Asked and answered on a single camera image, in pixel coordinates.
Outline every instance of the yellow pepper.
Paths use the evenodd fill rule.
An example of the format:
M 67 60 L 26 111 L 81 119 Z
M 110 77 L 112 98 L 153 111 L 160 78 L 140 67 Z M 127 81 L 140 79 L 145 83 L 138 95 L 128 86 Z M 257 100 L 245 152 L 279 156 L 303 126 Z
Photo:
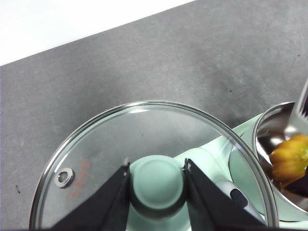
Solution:
M 303 177 L 308 166 L 308 136 L 300 134 L 277 145 L 269 156 L 272 173 L 283 187 Z

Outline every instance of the metal bowl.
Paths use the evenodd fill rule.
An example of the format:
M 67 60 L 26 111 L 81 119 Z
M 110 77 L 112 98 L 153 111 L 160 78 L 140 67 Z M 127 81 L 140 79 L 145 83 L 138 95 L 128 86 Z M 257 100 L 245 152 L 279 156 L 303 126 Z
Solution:
M 302 215 L 306 215 L 308 219 L 308 198 L 284 190 L 278 182 L 274 181 L 272 164 L 269 158 L 269 155 L 279 143 L 290 139 L 286 135 L 290 134 L 286 131 L 286 128 L 294 104 L 294 102 L 278 104 L 268 109 L 259 118 L 252 133 L 252 149 L 263 170 L 275 186 L 273 191 L 278 196 L 278 198 L 276 197 L 278 210 L 279 204 L 288 203 L 298 212 L 302 212 Z

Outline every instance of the glass pot lid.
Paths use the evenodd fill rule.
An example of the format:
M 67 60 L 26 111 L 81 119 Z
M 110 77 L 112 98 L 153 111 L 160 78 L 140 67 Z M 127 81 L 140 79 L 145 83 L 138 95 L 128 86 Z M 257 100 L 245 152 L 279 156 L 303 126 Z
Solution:
M 182 104 L 137 102 L 97 115 L 62 143 L 39 181 L 30 228 L 53 226 L 93 195 L 127 160 L 133 164 L 145 156 L 163 155 L 184 165 L 184 158 L 189 157 L 215 182 L 232 180 L 228 159 L 234 151 L 255 176 L 255 194 L 263 202 L 256 208 L 267 225 L 278 226 L 269 181 L 251 150 L 228 126 Z

